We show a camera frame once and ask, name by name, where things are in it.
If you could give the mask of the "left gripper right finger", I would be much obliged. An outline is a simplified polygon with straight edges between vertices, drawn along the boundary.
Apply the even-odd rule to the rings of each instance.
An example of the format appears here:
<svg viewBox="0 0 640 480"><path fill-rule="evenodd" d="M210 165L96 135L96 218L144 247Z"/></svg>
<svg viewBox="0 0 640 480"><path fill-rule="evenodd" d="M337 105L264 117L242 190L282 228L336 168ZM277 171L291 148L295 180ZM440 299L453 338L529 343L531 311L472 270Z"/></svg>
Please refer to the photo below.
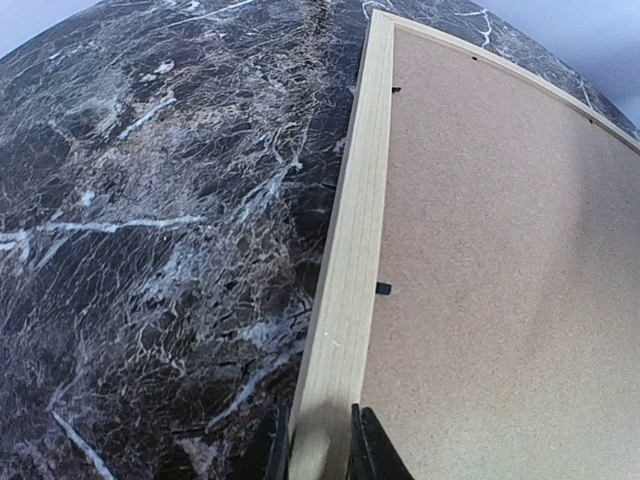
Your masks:
<svg viewBox="0 0 640 480"><path fill-rule="evenodd" d="M348 478L354 480L413 480L375 412L351 406Z"/></svg>

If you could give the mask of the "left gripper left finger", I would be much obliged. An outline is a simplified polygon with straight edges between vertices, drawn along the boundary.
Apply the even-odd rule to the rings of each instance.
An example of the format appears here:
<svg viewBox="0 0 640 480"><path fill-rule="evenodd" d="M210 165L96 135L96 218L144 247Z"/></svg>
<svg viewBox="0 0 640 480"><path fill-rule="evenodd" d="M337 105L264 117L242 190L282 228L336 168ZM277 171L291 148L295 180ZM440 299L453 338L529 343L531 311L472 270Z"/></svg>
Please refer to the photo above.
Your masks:
<svg viewBox="0 0 640 480"><path fill-rule="evenodd" d="M268 455L264 468L265 480L286 480L288 478L289 464L289 410L287 407L279 407L269 417Z"/></svg>

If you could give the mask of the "wooden picture frame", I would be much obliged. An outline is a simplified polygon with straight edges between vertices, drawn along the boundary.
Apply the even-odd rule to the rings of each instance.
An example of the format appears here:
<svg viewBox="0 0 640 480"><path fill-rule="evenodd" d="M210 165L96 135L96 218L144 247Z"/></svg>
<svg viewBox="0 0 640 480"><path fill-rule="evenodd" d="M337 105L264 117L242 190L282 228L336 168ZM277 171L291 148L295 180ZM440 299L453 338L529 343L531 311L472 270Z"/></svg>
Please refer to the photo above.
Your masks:
<svg viewBox="0 0 640 480"><path fill-rule="evenodd" d="M375 10L291 415L294 479L639 475L639 143Z"/></svg>

